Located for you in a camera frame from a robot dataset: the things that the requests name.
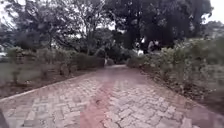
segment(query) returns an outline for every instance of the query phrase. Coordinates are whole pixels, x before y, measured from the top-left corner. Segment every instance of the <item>tall tree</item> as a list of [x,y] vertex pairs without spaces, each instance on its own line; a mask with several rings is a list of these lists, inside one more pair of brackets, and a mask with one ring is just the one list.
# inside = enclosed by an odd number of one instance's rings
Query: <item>tall tree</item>
[[198,36],[212,7],[209,0],[106,0],[104,9],[125,32],[126,48],[140,46],[146,53],[150,41],[172,47],[174,40]]

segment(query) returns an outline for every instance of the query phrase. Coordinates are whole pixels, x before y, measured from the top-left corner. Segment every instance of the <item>brick pathway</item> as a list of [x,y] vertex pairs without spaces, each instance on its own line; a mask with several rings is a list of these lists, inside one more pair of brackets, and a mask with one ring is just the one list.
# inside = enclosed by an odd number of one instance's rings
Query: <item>brick pathway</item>
[[0,108],[10,128],[224,128],[223,116],[121,66],[0,100]]

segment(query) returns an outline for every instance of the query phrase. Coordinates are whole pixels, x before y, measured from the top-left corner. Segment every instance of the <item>sky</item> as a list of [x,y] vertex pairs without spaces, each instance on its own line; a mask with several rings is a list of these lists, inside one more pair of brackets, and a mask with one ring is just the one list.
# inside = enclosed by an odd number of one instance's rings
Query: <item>sky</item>
[[[212,12],[212,16],[206,20],[209,21],[221,21],[224,23],[224,0],[210,0],[214,10]],[[0,4],[0,19],[4,16],[4,8],[3,5]]]
[[212,11],[212,17],[207,21],[221,21],[224,23],[224,0],[210,0],[214,10]]

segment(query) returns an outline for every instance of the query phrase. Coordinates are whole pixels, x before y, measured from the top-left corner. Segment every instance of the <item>tree canopy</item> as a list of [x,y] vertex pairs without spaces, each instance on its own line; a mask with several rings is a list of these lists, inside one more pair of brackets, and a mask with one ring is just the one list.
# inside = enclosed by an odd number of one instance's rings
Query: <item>tree canopy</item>
[[202,17],[212,11],[209,0],[24,1],[4,2],[11,21],[0,27],[6,35],[1,45],[31,50],[57,45],[87,54],[116,46],[147,53],[150,42],[158,41],[154,49],[160,49],[202,35]]

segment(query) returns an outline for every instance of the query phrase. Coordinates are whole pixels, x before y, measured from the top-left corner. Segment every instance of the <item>green shrub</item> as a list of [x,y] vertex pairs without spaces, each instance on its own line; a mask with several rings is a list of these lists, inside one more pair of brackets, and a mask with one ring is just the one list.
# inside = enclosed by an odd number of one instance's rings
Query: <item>green shrub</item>
[[132,57],[127,65],[157,74],[184,95],[203,99],[214,90],[224,90],[223,51],[224,38],[189,40],[173,49]]
[[7,57],[13,63],[22,63],[23,50],[20,47],[13,47],[7,51]]
[[114,61],[112,59],[107,59],[107,65],[108,66],[114,65]]
[[88,56],[82,53],[77,53],[77,68],[79,70],[99,68],[104,66],[104,59],[95,56]]

